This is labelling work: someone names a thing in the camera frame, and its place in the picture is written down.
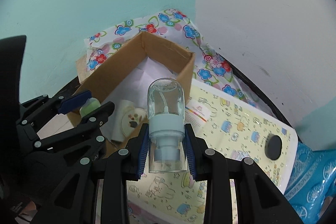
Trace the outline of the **black oval compact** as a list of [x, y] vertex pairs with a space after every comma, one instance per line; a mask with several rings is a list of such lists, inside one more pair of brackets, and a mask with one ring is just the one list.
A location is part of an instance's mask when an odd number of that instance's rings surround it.
[[277, 160], [282, 151], [282, 140], [278, 135], [270, 134], [265, 142], [265, 155], [270, 160]]

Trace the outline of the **small green capped bottle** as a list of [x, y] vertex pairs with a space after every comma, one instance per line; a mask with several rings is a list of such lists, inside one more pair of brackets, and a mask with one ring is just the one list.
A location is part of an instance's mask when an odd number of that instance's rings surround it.
[[80, 108], [80, 116], [83, 118], [95, 111], [97, 108], [101, 106], [100, 101], [96, 98], [89, 98], [85, 102], [85, 104]]

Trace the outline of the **yellow cartoon lap table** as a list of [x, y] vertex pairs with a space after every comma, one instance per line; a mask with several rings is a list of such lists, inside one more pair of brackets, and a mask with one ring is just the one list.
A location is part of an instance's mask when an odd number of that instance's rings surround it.
[[[227, 159], [253, 159], [281, 192], [285, 192], [294, 165], [298, 137], [294, 129], [263, 111], [220, 90], [193, 80], [190, 100], [210, 110], [204, 124], [192, 124], [195, 135]], [[265, 142], [270, 134], [282, 140], [281, 155], [270, 160]], [[202, 223], [207, 183], [187, 172], [148, 173], [127, 182], [130, 223]]]

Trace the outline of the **white tube with rainbow label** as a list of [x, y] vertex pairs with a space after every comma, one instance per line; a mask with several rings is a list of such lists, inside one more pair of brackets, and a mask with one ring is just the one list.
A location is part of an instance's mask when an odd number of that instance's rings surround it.
[[204, 124], [210, 118], [210, 110], [204, 104], [189, 100], [185, 106], [185, 122], [192, 124]]

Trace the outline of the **blue plastic stool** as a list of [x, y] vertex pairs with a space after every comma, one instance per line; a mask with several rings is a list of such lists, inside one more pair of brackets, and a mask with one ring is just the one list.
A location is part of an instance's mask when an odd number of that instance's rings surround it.
[[313, 151], [298, 143], [284, 196], [303, 223], [317, 223], [326, 197], [335, 197], [335, 150]]

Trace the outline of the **white paper box liner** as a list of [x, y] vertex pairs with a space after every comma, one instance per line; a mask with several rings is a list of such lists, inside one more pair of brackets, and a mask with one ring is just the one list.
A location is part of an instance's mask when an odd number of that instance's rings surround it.
[[150, 58], [146, 58], [142, 61], [103, 101], [104, 103], [113, 102], [114, 112], [101, 127], [102, 134], [109, 141], [113, 141], [111, 140], [111, 135], [115, 110], [116, 105], [121, 100], [131, 101], [134, 103], [135, 108], [141, 108], [147, 112], [147, 90], [150, 84], [160, 78], [174, 79], [176, 75], [177, 74], [172, 70]]

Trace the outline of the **floral patterned cloth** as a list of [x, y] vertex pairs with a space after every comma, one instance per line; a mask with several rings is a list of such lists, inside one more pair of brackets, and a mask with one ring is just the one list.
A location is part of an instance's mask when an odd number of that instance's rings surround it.
[[234, 75], [229, 62], [218, 54], [191, 19], [176, 9], [159, 11], [142, 18], [124, 20], [84, 39], [87, 71], [92, 73], [139, 32], [165, 38], [195, 53], [193, 77], [264, 112], [267, 105]]

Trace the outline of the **clear glass pump bottle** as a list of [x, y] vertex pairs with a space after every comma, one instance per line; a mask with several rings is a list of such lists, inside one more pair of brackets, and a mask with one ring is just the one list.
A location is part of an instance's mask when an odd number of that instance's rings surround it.
[[175, 79], [155, 80], [148, 88], [149, 172], [187, 171], [185, 96]]

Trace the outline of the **brown cardboard box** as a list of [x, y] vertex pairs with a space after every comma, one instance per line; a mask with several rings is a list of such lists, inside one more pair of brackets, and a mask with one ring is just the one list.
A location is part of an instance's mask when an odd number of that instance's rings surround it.
[[148, 32], [140, 32], [126, 42], [79, 86], [75, 94], [89, 90], [92, 97], [103, 102], [147, 57], [178, 74], [176, 80], [183, 87], [185, 101], [188, 101], [195, 54]]

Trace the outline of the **white tape roll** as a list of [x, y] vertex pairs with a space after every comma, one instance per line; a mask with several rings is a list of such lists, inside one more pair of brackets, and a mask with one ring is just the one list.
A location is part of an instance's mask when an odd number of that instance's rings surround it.
[[121, 100], [116, 105], [111, 140], [117, 142], [123, 142], [125, 140], [126, 136], [123, 134], [122, 131], [122, 119], [128, 111], [133, 109], [134, 103], [128, 100]]

